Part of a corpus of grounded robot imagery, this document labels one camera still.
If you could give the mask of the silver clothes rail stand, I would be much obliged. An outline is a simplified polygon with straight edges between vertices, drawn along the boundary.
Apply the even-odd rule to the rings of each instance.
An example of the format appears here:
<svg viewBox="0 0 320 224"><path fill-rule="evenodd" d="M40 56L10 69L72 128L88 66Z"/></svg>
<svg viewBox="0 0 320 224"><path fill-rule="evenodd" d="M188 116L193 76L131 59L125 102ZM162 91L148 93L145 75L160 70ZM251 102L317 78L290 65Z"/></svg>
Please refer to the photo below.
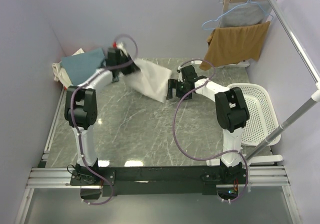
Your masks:
<svg viewBox="0 0 320 224"><path fill-rule="evenodd" d="M320 0L277 0L287 22L308 54L315 69L320 67ZM316 83L278 19L269 28L258 62L247 68L252 83L270 95L277 118L283 122L316 91ZM301 116L273 146L284 158L285 169L293 175L320 166L320 109L315 105Z"/></svg>

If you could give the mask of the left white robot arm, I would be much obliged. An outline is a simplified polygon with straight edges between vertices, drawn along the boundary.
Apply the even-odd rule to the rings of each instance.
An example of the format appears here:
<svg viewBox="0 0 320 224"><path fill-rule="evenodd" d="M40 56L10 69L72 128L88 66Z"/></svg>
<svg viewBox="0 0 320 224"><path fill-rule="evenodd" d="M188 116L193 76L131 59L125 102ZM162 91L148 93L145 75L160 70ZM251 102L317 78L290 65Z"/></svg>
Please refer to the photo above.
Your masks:
<svg viewBox="0 0 320 224"><path fill-rule="evenodd" d="M64 118L74 132L77 146L76 164L86 168L82 179L88 185L94 185L100 179L93 134L93 126L98 117L97 94L107 85L117 82L120 73L127 76L140 70L127 53L125 45L114 42L112 47L108 48L100 68L91 77L82 84L67 88Z"/></svg>

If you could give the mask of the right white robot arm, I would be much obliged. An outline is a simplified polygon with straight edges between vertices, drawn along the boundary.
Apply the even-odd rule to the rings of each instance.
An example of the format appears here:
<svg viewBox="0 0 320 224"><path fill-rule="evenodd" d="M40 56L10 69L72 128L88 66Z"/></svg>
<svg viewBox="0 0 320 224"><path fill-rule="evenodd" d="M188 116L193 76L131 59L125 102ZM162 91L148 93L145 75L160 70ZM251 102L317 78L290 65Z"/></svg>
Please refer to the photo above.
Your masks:
<svg viewBox="0 0 320 224"><path fill-rule="evenodd" d="M223 152L218 157L226 166L220 170L219 177L222 182L230 184L237 178L234 167L244 162L241 157L242 134L250 118L244 95L239 87L225 87L203 75L198 76L192 65L179 66L177 73L178 79L168 80L167 100L172 99L175 89L176 97L180 98L178 105L191 99L193 93L215 103L217 122L223 130Z"/></svg>

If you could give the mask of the brown t-shirt on rack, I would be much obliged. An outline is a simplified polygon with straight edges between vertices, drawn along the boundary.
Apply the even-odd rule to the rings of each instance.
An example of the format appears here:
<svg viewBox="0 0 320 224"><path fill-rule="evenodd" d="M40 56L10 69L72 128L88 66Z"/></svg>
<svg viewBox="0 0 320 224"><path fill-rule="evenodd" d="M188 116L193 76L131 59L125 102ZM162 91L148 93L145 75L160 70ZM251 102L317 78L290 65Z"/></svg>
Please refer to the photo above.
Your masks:
<svg viewBox="0 0 320 224"><path fill-rule="evenodd" d="M207 38L208 50L199 66L207 71L253 59L258 61L270 26L264 22L250 26L216 28Z"/></svg>

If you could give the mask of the folded cream t-shirt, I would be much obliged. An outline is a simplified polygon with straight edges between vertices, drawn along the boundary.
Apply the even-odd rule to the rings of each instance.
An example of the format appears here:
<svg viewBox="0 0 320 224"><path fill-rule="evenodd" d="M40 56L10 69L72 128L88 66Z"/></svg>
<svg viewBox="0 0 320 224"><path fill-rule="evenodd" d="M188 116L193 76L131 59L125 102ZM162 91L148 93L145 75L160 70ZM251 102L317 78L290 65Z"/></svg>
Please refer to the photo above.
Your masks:
<svg viewBox="0 0 320 224"><path fill-rule="evenodd" d="M62 61L59 63L53 63L51 67L53 70L54 81L60 82L63 85L63 88L67 90L67 88L72 85L72 82L66 69L62 67Z"/></svg>

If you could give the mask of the folded teal t-shirt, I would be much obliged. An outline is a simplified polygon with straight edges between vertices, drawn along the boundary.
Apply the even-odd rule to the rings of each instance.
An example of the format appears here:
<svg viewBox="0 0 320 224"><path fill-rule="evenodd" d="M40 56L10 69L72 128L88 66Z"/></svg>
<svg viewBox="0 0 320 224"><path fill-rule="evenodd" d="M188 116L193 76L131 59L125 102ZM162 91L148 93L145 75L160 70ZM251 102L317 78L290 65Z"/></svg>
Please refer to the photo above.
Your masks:
<svg viewBox="0 0 320 224"><path fill-rule="evenodd" d="M89 79L101 67L105 55L102 48L63 57L61 66L65 69L72 85L78 86Z"/></svg>

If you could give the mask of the grey garment on rack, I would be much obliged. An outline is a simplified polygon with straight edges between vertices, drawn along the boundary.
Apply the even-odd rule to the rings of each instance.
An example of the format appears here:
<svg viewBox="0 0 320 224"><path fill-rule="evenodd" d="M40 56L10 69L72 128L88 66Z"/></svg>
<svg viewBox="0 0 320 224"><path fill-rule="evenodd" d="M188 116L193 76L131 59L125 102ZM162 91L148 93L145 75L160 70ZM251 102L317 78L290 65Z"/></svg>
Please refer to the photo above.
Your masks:
<svg viewBox="0 0 320 224"><path fill-rule="evenodd" d="M220 19L219 27L251 26L261 23L265 13L258 4L248 3L234 7Z"/></svg>

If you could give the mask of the white perforated plastic basket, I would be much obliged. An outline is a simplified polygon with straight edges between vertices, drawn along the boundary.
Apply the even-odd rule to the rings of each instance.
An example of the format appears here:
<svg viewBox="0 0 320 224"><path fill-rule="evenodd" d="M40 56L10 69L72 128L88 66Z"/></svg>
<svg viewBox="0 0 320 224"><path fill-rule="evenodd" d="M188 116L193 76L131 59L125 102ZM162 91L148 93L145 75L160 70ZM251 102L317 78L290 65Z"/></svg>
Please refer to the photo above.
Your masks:
<svg viewBox="0 0 320 224"><path fill-rule="evenodd" d="M257 146L279 126L270 96L257 84L233 83L228 87L241 89L249 111L249 120L243 130L241 143Z"/></svg>

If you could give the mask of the white t-shirt red print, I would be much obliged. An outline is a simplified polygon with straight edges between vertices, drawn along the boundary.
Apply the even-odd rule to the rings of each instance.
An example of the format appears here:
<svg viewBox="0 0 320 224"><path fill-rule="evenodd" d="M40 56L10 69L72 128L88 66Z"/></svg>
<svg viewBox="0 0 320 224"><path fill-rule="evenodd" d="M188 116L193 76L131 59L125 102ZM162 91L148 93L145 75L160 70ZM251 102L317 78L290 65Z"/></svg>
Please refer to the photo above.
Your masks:
<svg viewBox="0 0 320 224"><path fill-rule="evenodd" d="M146 97L164 103L172 71L143 59L136 59L135 64L140 71L124 75L125 84Z"/></svg>

